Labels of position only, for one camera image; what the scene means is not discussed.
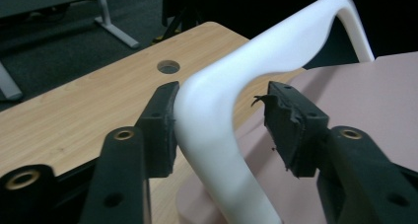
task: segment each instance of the pink table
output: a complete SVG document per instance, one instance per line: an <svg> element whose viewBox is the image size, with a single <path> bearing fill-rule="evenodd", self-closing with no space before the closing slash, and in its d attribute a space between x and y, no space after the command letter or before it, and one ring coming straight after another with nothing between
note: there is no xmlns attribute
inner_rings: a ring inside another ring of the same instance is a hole
<svg viewBox="0 0 418 224"><path fill-rule="evenodd" d="M418 171L418 52L311 69L289 84L329 115L329 128L359 128L393 163ZM236 131L252 172L285 223L326 223L316 178L286 172L263 120L261 108ZM179 189L176 207L182 224L226 223L194 174Z"/></svg>

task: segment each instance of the grommet hole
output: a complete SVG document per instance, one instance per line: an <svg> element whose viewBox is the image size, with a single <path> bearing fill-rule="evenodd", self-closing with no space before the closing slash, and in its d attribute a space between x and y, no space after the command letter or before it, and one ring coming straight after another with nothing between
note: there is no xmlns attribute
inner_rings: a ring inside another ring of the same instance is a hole
<svg viewBox="0 0 418 224"><path fill-rule="evenodd" d="M173 60L163 60L158 63L157 69L164 74L174 74L180 70L180 65Z"/></svg>

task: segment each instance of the metal table leg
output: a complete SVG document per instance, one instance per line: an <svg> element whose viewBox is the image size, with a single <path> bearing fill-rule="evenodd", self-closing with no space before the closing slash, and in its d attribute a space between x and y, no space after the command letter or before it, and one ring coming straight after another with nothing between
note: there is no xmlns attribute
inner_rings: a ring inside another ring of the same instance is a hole
<svg viewBox="0 0 418 224"><path fill-rule="evenodd" d="M10 77L3 64L0 62L0 90L8 101L16 101L22 97L22 92Z"/></svg>
<svg viewBox="0 0 418 224"><path fill-rule="evenodd" d="M98 0L99 5L101 7L102 15L100 17L95 18L95 21L100 24L103 28L108 30L111 34L115 37L119 38L131 48L137 48L140 46L139 42L136 41L134 38L130 37L119 28L117 28L114 24L110 21L110 14L108 12L107 1L106 0Z"/></svg>

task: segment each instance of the wooden table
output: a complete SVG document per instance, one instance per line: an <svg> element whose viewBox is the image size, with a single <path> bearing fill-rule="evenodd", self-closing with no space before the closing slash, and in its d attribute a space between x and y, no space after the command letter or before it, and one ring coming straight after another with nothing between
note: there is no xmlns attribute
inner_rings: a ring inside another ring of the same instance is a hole
<svg viewBox="0 0 418 224"><path fill-rule="evenodd" d="M0 112L0 176L25 165L46 164L61 175L96 158L105 136L131 126L157 87L180 84L194 72L230 53L247 39L216 24L205 23L74 80L23 104ZM157 65L173 60L175 74ZM249 84L236 104L235 125L246 121L261 104L269 80L287 82L302 70L261 77ZM192 170L177 151L174 173L151 179L154 223L176 223L175 194Z"/></svg>

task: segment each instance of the white plastic object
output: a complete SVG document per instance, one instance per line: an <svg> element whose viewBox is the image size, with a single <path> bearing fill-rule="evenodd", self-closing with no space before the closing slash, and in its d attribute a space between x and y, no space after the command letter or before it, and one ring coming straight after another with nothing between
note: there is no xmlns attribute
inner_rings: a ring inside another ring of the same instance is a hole
<svg viewBox="0 0 418 224"><path fill-rule="evenodd" d="M281 223L234 135L234 104L253 79L303 67L323 47L337 16L360 62L373 61L352 0L317 0L189 77L174 102L185 158L229 223Z"/></svg>

